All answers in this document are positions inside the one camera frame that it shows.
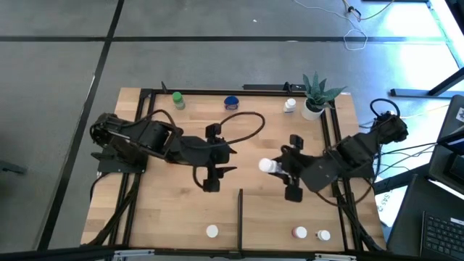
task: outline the concrete floor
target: concrete floor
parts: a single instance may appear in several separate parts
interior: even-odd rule
[[[302,2],[339,13],[344,9],[341,1]],[[0,36],[106,36],[116,3],[5,0],[0,2]],[[350,4],[365,16],[385,5]],[[362,27],[369,36],[441,35],[425,4],[393,4]],[[116,36],[343,36],[349,29],[346,20],[291,0],[131,0],[124,4]],[[99,42],[0,43],[0,159],[28,167],[26,175],[0,175],[0,252],[36,247],[102,47]],[[457,65],[445,42],[368,43],[362,51],[347,51],[339,42],[113,43],[88,122],[114,110],[121,87],[159,88],[163,80],[168,88],[240,89],[246,83],[301,83],[302,73],[315,70],[328,78],[329,87],[349,86],[357,117],[365,123],[373,119],[366,105],[370,100],[387,97],[390,88],[432,88]],[[403,115],[449,102],[394,101]],[[389,107],[380,104],[383,109]],[[442,117],[408,119],[409,139],[386,149],[435,141]],[[424,131],[426,119],[440,124]],[[79,245],[96,177],[97,161],[90,156],[95,151],[99,147],[86,131],[51,248]],[[421,165],[428,157],[405,165]],[[384,163],[398,159],[391,156]]]

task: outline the wooden tabletop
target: wooden tabletop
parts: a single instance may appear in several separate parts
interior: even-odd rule
[[[126,120],[134,120],[140,88],[122,88],[115,113]],[[225,111],[225,96],[184,95],[186,108],[177,110],[170,95],[158,94],[155,109],[165,109],[184,135],[204,137],[204,128],[218,123],[234,112]],[[238,241],[238,194],[243,189],[243,249],[283,251],[342,251],[343,240],[339,213],[336,207],[326,204],[314,193],[304,189],[302,203],[285,201],[285,186],[281,180],[260,172],[257,163],[263,157],[277,157],[280,147],[289,144],[289,135],[297,134],[304,139],[303,153],[321,155],[324,149],[320,120],[307,121],[300,114],[304,98],[297,98],[298,110],[292,114],[282,112],[286,97],[238,96],[239,112],[255,111],[264,115],[266,125],[255,137],[231,145],[238,154],[232,154],[228,164],[237,166],[221,179],[219,193],[205,193],[192,180],[191,167],[167,164],[149,158],[146,172],[142,175],[136,211],[130,236],[131,247],[171,249],[237,249]],[[148,100],[144,104],[144,114]],[[358,132],[357,119],[351,96],[344,94],[336,99],[336,108],[342,136]],[[164,115],[153,119],[168,121]],[[333,127],[329,130],[333,138]],[[232,140],[256,130],[260,119],[256,116],[240,116],[223,126],[223,136]],[[103,228],[115,210],[121,173],[112,173],[100,180],[88,211],[82,243],[92,240]],[[206,170],[199,169],[199,180],[206,177]],[[352,179],[352,190],[360,196],[368,184]],[[321,194],[333,202],[330,188]],[[361,223],[381,247],[384,237],[373,191],[357,205]],[[353,247],[348,220],[345,222],[349,246]],[[122,241],[125,216],[120,222],[117,242]],[[210,239],[206,227],[216,225],[219,234]],[[308,231],[305,239],[296,239],[291,230],[304,226]],[[331,240],[322,242],[316,231],[328,230]]]

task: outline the bottle cap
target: bottle cap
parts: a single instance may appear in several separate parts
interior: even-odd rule
[[[328,241],[331,238],[331,234],[328,231],[318,231],[318,238],[322,241]]]
[[[288,99],[287,100],[287,104],[289,104],[289,106],[295,106],[297,104],[297,101],[295,101],[295,99]]]
[[[269,173],[273,171],[274,162],[268,158],[262,158],[259,166],[261,171]]]
[[[174,102],[181,102],[182,101],[182,94],[178,91],[176,91],[174,94],[173,94],[173,101]]]
[[[207,228],[206,228],[206,234],[208,235],[208,237],[210,238],[215,238],[216,236],[218,236],[219,234],[219,229],[216,225],[209,225]]]
[[[306,228],[303,227],[298,227],[294,229],[294,236],[296,236],[299,239],[304,239],[307,235]]]

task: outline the white cable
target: white cable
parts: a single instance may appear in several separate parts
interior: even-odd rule
[[[340,17],[340,18],[343,18],[343,19],[345,19],[345,20],[348,20],[349,23],[351,23],[352,27],[354,28],[354,29],[349,30],[348,33],[346,33],[346,34],[343,36],[343,42],[344,42],[344,44],[345,44],[345,48],[346,48],[348,51],[363,50],[363,49],[365,48],[365,45],[368,43],[368,35],[366,35],[366,34],[364,33],[363,28],[361,27],[361,25],[358,25],[358,26],[359,26],[359,29],[358,29],[358,28],[356,27],[356,25],[353,23],[353,21],[351,21],[351,19],[349,19],[348,17],[345,17],[345,16],[343,16],[343,15],[337,14],[337,13],[332,12],[332,11],[328,11],[328,10],[326,10],[326,9],[324,9],[324,8],[321,8],[321,7],[307,7],[307,6],[305,6],[304,4],[298,2],[297,0],[292,0],[292,1],[295,2],[295,3],[297,3],[297,4],[299,4],[300,6],[302,6],[302,7],[304,7],[304,8],[306,8],[306,9],[319,9],[319,10],[323,10],[324,12],[327,12],[327,13],[336,15],[336,16],[338,16],[338,17]],[[360,48],[354,48],[354,49],[351,49],[351,48],[348,47],[348,43],[347,43],[346,37],[347,37],[351,32],[358,32],[358,33],[362,33],[362,34],[364,35],[365,41],[364,41],[364,44],[362,45],[362,47],[360,47]]]

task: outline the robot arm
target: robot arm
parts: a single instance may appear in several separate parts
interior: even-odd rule
[[[147,155],[151,155],[172,164],[190,165],[194,175],[198,167],[206,167],[207,179],[199,186],[203,191],[217,192],[220,190],[219,179],[236,168],[215,167],[228,163],[230,154],[236,153],[224,138],[216,136],[220,132],[220,124],[207,126],[205,141],[198,136],[182,136],[181,128],[149,117],[133,123],[104,113],[91,126],[91,137],[104,148],[104,152],[92,156],[101,163],[109,160],[110,164],[122,163],[145,169]]]
[[[406,139],[407,126],[396,115],[386,113],[374,122],[369,133],[347,136],[320,157],[301,153],[303,139],[290,135],[290,144],[281,147],[282,155],[274,160],[281,163],[284,173],[269,173],[283,180],[287,185],[285,197],[289,201],[300,202],[302,190],[299,179],[312,192],[319,192],[340,178],[374,178],[372,168],[374,156],[382,144]]]

